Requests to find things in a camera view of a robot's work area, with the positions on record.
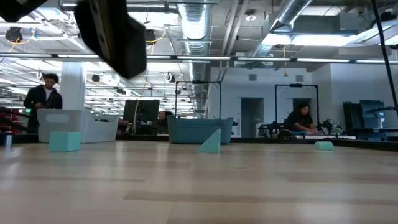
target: ductwork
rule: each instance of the ductwork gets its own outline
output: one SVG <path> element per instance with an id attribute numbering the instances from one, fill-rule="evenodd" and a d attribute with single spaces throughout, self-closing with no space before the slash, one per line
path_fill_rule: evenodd
<path id="1" fill-rule="evenodd" d="M 58 5 L 63 11 L 72 11 L 76 0 L 58 0 Z M 163 12 L 179 14 L 181 17 L 182 30 L 185 39 L 203 40 L 209 33 L 209 5 L 206 4 L 128 4 L 128 12 Z M 185 42 L 185 50 L 189 55 L 208 55 L 209 45 L 205 42 Z M 205 63 L 190 63 L 191 80 L 208 80 L 210 73 L 209 66 Z M 197 110 L 203 110 L 206 104 L 206 94 L 203 86 L 193 85 L 193 100 Z"/>
<path id="2" fill-rule="evenodd" d="M 269 31 L 276 30 L 283 26 L 289 26 L 303 13 L 304 9 L 312 2 L 312 0 L 284 0 L 280 5 L 278 16 L 275 18 Z M 266 57 L 271 51 L 273 45 L 260 43 L 257 48 L 250 54 L 250 57 Z M 252 62 L 243 65 L 244 68 L 254 69 L 258 63 Z"/>
<path id="3" fill-rule="evenodd" d="M 182 32 L 185 39 L 204 40 L 208 37 L 209 31 L 209 6 L 205 4 L 179 4 L 178 11 L 181 15 Z M 205 42 L 185 42 L 185 50 L 189 55 L 208 55 L 209 45 Z M 191 80 L 208 80 L 210 73 L 205 63 L 190 63 Z M 203 110 L 206 105 L 206 93 L 203 92 L 203 85 L 193 85 L 196 110 Z"/>

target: white wall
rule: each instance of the white wall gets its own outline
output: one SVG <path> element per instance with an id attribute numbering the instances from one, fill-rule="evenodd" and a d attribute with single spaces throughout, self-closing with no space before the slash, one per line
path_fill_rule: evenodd
<path id="1" fill-rule="evenodd" d="M 398 65 L 392 65 L 392 75 L 398 93 Z M 385 65 L 330 64 L 312 73 L 314 85 L 320 88 L 320 119 L 332 119 L 345 128 L 343 102 L 382 100 L 394 106 Z M 398 118 L 386 112 L 386 127 L 397 128 Z"/>
<path id="2" fill-rule="evenodd" d="M 331 68 L 330 64 L 319 68 L 312 73 L 312 83 L 319 87 L 319 119 L 324 121 L 326 119 L 335 119 L 332 113 L 333 105 L 331 95 Z"/>
<path id="3" fill-rule="evenodd" d="M 248 74 L 257 74 L 257 81 L 248 81 Z M 221 118 L 234 118 L 235 121 L 241 120 L 241 98 L 263 98 L 264 99 L 264 121 L 271 123 L 275 121 L 275 84 L 296 83 L 295 75 L 305 75 L 303 84 L 311 84 L 311 74 L 305 69 L 288 69 L 288 77 L 284 77 L 284 69 L 274 70 L 251 70 L 241 68 L 230 68 L 226 74 L 221 89 Z M 315 100 L 315 95 L 307 88 L 282 88 L 279 87 L 278 94 L 278 118 L 286 118 L 288 113 L 293 110 L 293 98 L 311 98 Z M 208 118 L 218 118 L 218 92 L 210 90 L 208 106 Z"/>

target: door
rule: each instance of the door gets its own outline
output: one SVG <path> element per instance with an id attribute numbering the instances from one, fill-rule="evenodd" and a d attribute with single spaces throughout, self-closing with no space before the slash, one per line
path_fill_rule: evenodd
<path id="1" fill-rule="evenodd" d="M 241 137 L 255 138 L 256 124 L 264 122 L 264 99 L 241 99 Z"/>

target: wooden floor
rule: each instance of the wooden floor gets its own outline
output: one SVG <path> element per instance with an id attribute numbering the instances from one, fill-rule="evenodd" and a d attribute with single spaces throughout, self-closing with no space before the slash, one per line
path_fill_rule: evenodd
<path id="1" fill-rule="evenodd" d="M 1 224 L 397 224 L 398 153 L 118 141 L 0 149 Z"/>

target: teal foam block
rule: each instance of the teal foam block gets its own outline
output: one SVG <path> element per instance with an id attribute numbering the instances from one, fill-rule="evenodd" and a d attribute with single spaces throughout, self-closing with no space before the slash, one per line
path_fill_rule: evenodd
<path id="1" fill-rule="evenodd" d="M 217 129 L 197 150 L 199 153 L 220 153 L 221 129 Z"/>
<path id="2" fill-rule="evenodd" d="M 331 142 L 321 142 L 318 141 L 315 143 L 315 149 L 323 150 L 323 151 L 333 151 L 333 143 Z"/>
<path id="3" fill-rule="evenodd" d="M 72 152 L 80 150 L 80 133 L 51 132 L 50 152 Z"/>

